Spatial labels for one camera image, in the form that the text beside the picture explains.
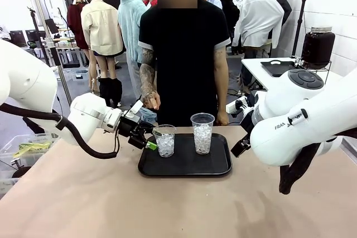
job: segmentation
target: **black button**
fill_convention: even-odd
[[[303,81],[298,77],[297,74],[290,74],[290,79],[297,83],[298,85],[303,85]]]
[[[310,89],[320,89],[324,86],[324,83],[321,81],[316,80],[315,82],[312,83],[307,83],[307,87]]]
[[[297,75],[305,82],[314,82],[316,80],[315,77],[309,72],[299,72]]]

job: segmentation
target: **pole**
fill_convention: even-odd
[[[35,2],[36,2],[37,9],[38,9],[38,13],[39,13],[41,21],[42,21],[42,25],[44,26],[44,29],[45,29],[46,37],[51,37],[49,29],[46,26],[45,16],[44,16],[44,12],[42,11],[42,8],[41,8],[40,0],[35,0]]]
[[[299,40],[300,28],[301,28],[301,24],[302,24],[303,10],[305,9],[305,2],[306,2],[306,0],[302,0],[299,20],[297,20],[297,28],[296,28],[294,46],[293,46],[292,54],[291,54],[292,58],[294,58],[295,54],[296,54],[296,47],[297,47],[297,42]]]
[[[72,98],[71,98],[71,94],[70,94],[68,86],[67,86],[65,75],[63,74],[61,61],[60,61],[60,58],[58,57],[58,53],[57,53],[57,50],[56,50],[55,43],[53,42],[52,38],[46,38],[46,44],[47,44],[47,47],[50,49],[52,57],[53,57],[54,62],[55,62],[55,65],[57,66],[58,74],[60,75],[60,79],[62,81],[63,90],[65,92],[68,104],[71,107]]]
[[[45,58],[46,64],[48,66],[51,66],[49,58],[47,57],[47,53],[46,53],[45,47],[44,47],[44,45],[42,44],[42,41],[41,41],[40,32],[38,30],[38,26],[37,26],[37,22],[36,22],[36,18],[35,18],[35,11],[33,9],[31,9],[31,8],[30,8],[30,14],[31,14],[31,17],[32,17],[33,25],[35,26],[35,31],[36,31],[36,36],[37,36],[38,42],[40,43],[40,47],[41,47],[42,53],[44,54],[44,58]]]

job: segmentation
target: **black tray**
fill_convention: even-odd
[[[212,133],[209,154],[196,153],[193,134],[176,134],[172,156],[165,158],[158,149],[144,149],[138,164],[139,171],[150,177],[215,177],[228,174],[231,168],[227,140],[217,133]]]
[[[262,62],[263,67],[265,70],[272,75],[273,77],[280,77],[286,71],[298,69],[294,66],[293,61],[279,61],[279,60],[272,60],[267,62]]]

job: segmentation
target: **green tape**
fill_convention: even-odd
[[[152,142],[147,142],[146,147],[152,150],[156,150],[157,149],[157,145],[152,143]]]

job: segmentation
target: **tattooed arm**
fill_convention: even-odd
[[[214,51],[214,79],[218,96],[218,125],[227,125],[228,115],[225,111],[228,91],[228,64],[225,54],[225,46]]]
[[[143,48],[143,59],[140,66],[142,101],[146,108],[158,110],[160,107],[160,96],[154,87],[155,78],[155,57],[154,52]]]

